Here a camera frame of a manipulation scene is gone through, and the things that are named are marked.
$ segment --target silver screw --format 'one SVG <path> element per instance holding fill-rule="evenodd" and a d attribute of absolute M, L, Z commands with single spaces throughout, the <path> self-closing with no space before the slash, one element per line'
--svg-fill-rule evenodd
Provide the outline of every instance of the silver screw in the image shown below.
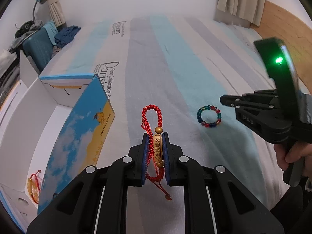
<path fill-rule="evenodd" d="M 188 157 L 187 156 L 180 156 L 179 160 L 183 163 L 186 163 L 188 161 Z"/>
<path fill-rule="evenodd" d="M 85 172 L 86 173 L 94 173 L 94 171 L 96 170 L 96 168 L 94 166 L 88 166 L 86 169 L 85 169 Z"/>
<path fill-rule="evenodd" d="M 126 156 L 122 159 L 124 163 L 130 163 L 132 161 L 132 157 Z"/>
<path fill-rule="evenodd" d="M 216 171 L 217 171 L 218 173 L 224 173 L 224 172 L 226 171 L 226 169 L 225 169 L 224 166 L 219 165 L 219 166 L 216 167 Z"/>

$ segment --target bed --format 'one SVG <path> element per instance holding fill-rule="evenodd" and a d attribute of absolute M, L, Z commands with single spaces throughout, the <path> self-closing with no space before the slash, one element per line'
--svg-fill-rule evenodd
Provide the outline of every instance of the bed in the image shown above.
<path fill-rule="evenodd" d="M 224 165 L 271 209 L 288 189 L 273 145 L 236 121 L 235 111 L 219 102 L 223 94 L 274 88 L 253 46 L 260 38 L 253 29 L 206 18 L 153 15 L 106 20 L 83 27 L 40 77 L 99 75 L 116 117 L 98 168 L 141 143 L 142 108 L 155 104 L 162 110 L 171 143 L 203 166 Z M 217 128 L 197 122 L 196 113 L 204 105 L 221 110 Z M 157 126 L 156 117 L 147 113 L 151 127 Z M 215 120 L 210 112 L 204 117 Z M 183 189 L 165 188 L 173 198 L 170 202 L 150 182 L 129 187 L 127 233 L 184 232 Z"/>

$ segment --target open box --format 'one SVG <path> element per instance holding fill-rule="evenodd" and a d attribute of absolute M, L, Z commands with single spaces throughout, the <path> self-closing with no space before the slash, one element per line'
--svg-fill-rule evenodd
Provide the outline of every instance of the open box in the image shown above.
<path fill-rule="evenodd" d="M 26 232 L 37 216 L 27 179 L 41 170 L 38 213 L 88 165 L 96 165 L 115 117 L 97 75 L 36 78 L 16 104 L 0 144 L 0 199 Z"/>

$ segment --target blue clothes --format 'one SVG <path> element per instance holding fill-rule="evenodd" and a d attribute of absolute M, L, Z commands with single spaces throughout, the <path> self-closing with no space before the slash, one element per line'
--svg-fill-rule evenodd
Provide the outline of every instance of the blue clothes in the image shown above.
<path fill-rule="evenodd" d="M 46 29 L 46 32 L 48 33 L 49 35 L 49 38 L 50 38 L 50 41 L 52 43 L 53 46 L 56 46 L 56 43 L 55 43 L 55 35 L 58 33 L 58 30 L 55 26 L 55 23 L 53 20 L 50 20 L 49 22 L 47 22 L 43 28 Z"/>
<path fill-rule="evenodd" d="M 78 26 L 70 26 L 62 29 L 56 36 L 55 42 L 57 47 L 63 48 L 68 43 L 71 43 L 75 37 L 75 35 L 80 31 L 80 27 Z"/>

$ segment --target black pants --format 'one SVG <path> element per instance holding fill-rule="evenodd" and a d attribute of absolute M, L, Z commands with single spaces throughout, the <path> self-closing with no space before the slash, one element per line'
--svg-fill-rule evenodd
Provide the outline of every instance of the black pants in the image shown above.
<path fill-rule="evenodd" d="M 308 204 L 301 186 L 290 187 L 271 213 L 281 222 L 285 234 L 311 233 L 312 202 Z"/>

